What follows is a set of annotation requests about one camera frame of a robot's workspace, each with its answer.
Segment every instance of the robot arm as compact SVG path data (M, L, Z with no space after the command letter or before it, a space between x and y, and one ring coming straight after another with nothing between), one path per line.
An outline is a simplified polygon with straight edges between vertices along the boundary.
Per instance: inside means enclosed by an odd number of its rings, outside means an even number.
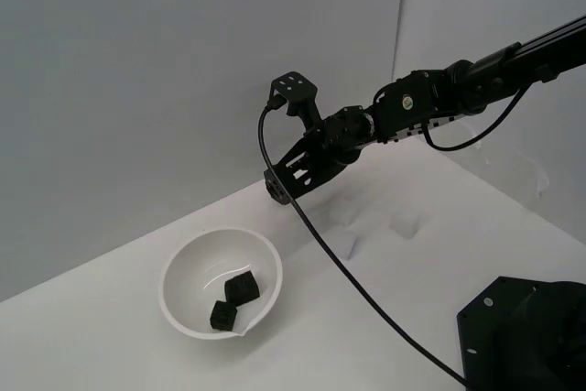
M275 172L296 199L333 179L373 142L386 144L426 134L582 64L586 64L586 16L475 63L461 60L440 71L413 71L383 87L371 106L344 107L325 119L315 104L317 87L297 72L286 73L271 83L270 97L283 96L288 115L299 116L306 132L275 164ZM287 204L268 170L265 179L273 199Z

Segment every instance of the bowl rim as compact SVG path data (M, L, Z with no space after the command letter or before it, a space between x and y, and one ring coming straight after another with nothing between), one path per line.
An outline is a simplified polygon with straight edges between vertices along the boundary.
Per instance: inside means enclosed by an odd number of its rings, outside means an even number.
M218 333L202 333L200 331L194 331L192 329L189 329L186 326L184 326L183 324L181 324L178 320L175 319L175 317L169 311L169 309L167 307L167 302L165 301L165 295L164 295L165 278L167 277L168 269L170 268L171 264L173 263L173 261L175 260L175 258L179 254L179 252L181 252L185 247L187 247L191 243L195 242L198 238L200 238L204 235L207 235L207 234L217 233L220 231L240 231L240 232L248 233L248 234L255 236L256 238L258 238L261 242L263 242L266 245L268 250L273 255L273 258L275 259L275 264L277 265L277 284L275 285L275 290L273 290L273 295L271 296L269 301L266 303L265 307L260 311L260 313L258 313L258 315L256 315L256 317L250 322L250 324L248 324L247 330L252 329L273 308L273 306L275 305L275 302L277 301L278 294L281 291L281 285L283 284L283 263L281 261L281 257L279 256L275 246L263 235L255 232L255 231L252 231L250 229L241 228L241 227L237 227L237 226L223 226L223 227L218 227L218 228L205 229L205 230L201 231L199 234L195 235L194 237L190 238L186 242L182 243L173 252L171 257L169 258L169 260L165 264L165 268L163 269L163 274L162 274L162 276L159 280L159 283L158 283L158 305L161 308L163 315L165 315L165 318L167 318L167 320L169 321L169 323L173 327L175 327L177 330L181 331L183 334L187 334L188 336L190 336L192 338L204 339L204 340L220 340L220 339L233 338L234 336L244 336L244 335L241 335L241 334L233 332L233 331L222 331L222 332L218 332Z

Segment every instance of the white bowl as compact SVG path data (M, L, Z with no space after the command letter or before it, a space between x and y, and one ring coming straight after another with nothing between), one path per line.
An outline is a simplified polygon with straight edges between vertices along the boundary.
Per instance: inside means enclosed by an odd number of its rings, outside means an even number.
M251 270L260 298L238 307L233 331L216 331L210 315L225 301L224 282ZM244 336L275 304L283 282L277 250L265 237L241 228L206 231L183 245L163 271L158 303L173 327L199 339Z

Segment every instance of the black metal bracket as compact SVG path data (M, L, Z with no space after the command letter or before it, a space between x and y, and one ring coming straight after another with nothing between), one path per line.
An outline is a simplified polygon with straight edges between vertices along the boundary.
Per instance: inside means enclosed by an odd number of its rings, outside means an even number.
M536 288L547 283L499 277L458 313L464 376L486 391L502 388L497 383L498 348L494 336L515 308Z
M287 102L287 115L301 118L306 130L312 129L321 121L320 111L315 104L318 88L301 75L291 71L271 82L269 96L283 96Z

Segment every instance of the white wall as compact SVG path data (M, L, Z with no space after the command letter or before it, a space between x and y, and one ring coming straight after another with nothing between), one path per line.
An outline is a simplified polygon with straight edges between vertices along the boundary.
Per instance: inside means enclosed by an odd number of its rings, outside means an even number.
M261 179L276 76L316 82L324 114L367 102L398 5L0 0L0 300ZM302 133L268 124L281 153Z
M585 13L586 0L403 0L395 77L415 69L442 69L459 59L475 61ZM586 243L585 97L584 67L554 82L536 84L503 125L483 141L480 151L452 157ZM466 124L479 133L504 105L496 104L468 118ZM438 144L450 144L457 137L445 132L432 135ZM544 172L546 178L536 177ZM547 180L549 186L540 199L535 191L532 200L521 189L527 182L538 181L545 188Z

